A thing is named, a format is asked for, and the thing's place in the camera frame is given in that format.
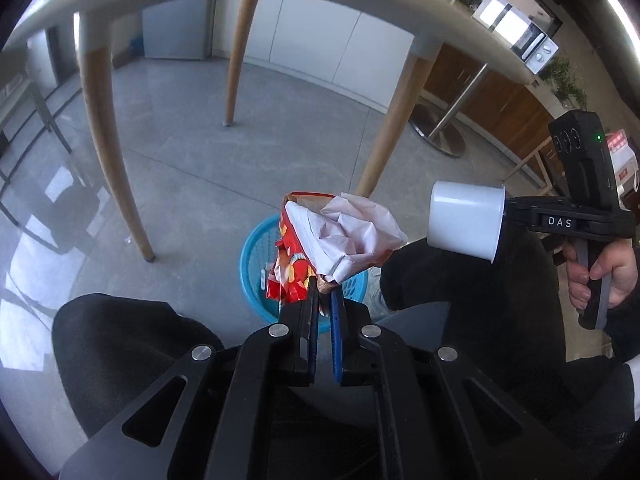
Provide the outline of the person's right hand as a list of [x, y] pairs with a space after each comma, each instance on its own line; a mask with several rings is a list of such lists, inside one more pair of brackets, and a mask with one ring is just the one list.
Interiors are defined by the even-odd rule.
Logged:
[[616, 240], [608, 244], [590, 269], [578, 263], [577, 250], [572, 243], [563, 244], [563, 255], [570, 303], [578, 311], [585, 310], [591, 297], [589, 282], [600, 280], [605, 275], [611, 275], [609, 309], [617, 308], [636, 288], [638, 266], [630, 240]]

